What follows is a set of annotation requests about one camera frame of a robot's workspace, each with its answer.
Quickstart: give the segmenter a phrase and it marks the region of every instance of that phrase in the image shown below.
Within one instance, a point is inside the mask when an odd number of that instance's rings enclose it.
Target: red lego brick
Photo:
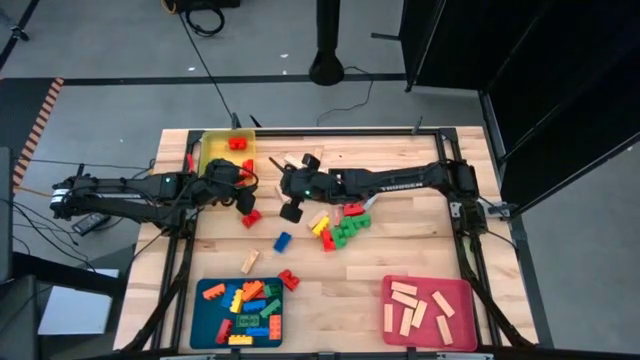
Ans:
[[[334,251],[336,249],[336,244],[331,238],[331,232],[329,231],[329,229],[324,229],[322,231],[322,244],[324,246],[325,252]]]
[[[358,216],[364,214],[364,208],[360,204],[346,204],[344,216]]]
[[[298,279],[298,277],[296,276],[293,276],[293,274],[291,273],[291,270],[289,269],[284,269],[283,272],[278,274],[278,277],[282,279],[282,282],[284,283],[284,285],[287,287],[287,289],[291,291],[294,291],[298,287],[298,284],[300,283],[300,279]]]
[[[246,169],[246,170],[249,170],[249,171],[254,171],[253,170],[253,159],[245,160],[242,163],[242,169]],[[253,175],[251,175],[251,173],[249,171],[241,170],[240,171],[240,176],[243,179],[251,178]]]
[[[243,137],[229,138],[229,149],[244,150],[247,148],[247,139]]]
[[[248,229],[253,226],[258,220],[262,219],[262,214],[258,210],[251,210],[251,213],[242,217],[242,224]]]
[[[222,320],[222,324],[220,324],[220,329],[218,330],[218,336],[216,336],[216,342],[218,344],[226,344],[229,335],[231,335],[231,327],[233,326],[233,322],[229,319]]]

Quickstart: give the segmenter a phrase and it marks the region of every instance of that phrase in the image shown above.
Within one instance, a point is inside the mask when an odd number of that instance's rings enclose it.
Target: red tray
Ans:
[[[422,319],[420,328],[411,327],[409,336],[402,336],[400,323],[405,305],[391,300],[391,282],[398,281],[418,287],[415,298],[426,301],[427,311]],[[436,316],[444,315],[442,309],[433,300],[431,294],[436,291],[447,299],[455,314],[447,318],[453,344],[445,345],[438,330]],[[454,351],[474,351],[478,346],[476,328],[473,317],[473,293],[471,286],[464,280],[432,279],[409,276],[387,275],[382,280],[382,323],[384,323],[384,304],[393,304],[393,331],[384,332],[382,338],[389,345],[428,347]]]

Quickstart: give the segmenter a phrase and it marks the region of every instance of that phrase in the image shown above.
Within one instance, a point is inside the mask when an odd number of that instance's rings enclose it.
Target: yellow lego brick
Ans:
[[[253,336],[231,335],[229,336],[229,345],[253,345]]]
[[[320,236],[320,234],[322,234],[322,230],[324,230],[327,226],[329,226],[329,217],[325,216],[311,231],[313,231],[313,234],[315,236]]]
[[[231,302],[231,310],[232,313],[239,314],[242,309],[242,290],[236,290],[236,294],[233,296],[233,301]]]

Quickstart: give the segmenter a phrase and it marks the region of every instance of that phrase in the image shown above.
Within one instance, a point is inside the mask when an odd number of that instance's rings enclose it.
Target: yellow tray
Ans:
[[[229,138],[243,137],[247,139],[247,147],[244,150],[229,149]],[[242,166],[245,160],[256,158],[256,133],[249,129],[214,130],[202,135],[200,151],[200,165],[198,174],[204,174],[207,164],[213,159],[225,159]]]

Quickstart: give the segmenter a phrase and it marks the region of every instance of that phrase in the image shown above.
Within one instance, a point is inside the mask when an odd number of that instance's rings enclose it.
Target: blue tray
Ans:
[[[231,335],[246,335],[246,328],[236,327],[236,315],[229,311],[229,308],[224,308],[220,305],[222,296],[209,301],[202,297],[202,292],[212,288],[220,283],[227,285],[235,285],[238,289],[242,289],[242,285],[246,281],[260,280],[265,285],[278,285],[282,288],[280,295],[277,297],[271,297],[267,299],[267,304],[271,301],[278,299],[282,306],[273,312],[274,315],[282,315],[282,325],[284,325],[284,287],[280,278],[240,278],[240,279],[202,279],[198,281],[196,285],[196,300],[193,309],[193,323],[191,326],[191,340],[190,345],[192,349],[228,349],[232,347],[278,347],[282,344],[282,336],[280,340],[269,340],[268,336],[254,336],[252,346],[230,346],[228,344],[218,344],[216,342],[216,336],[220,329],[222,320],[230,319],[233,321],[233,327],[231,328]],[[269,327],[269,318],[263,319],[260,317],[260,327]]]

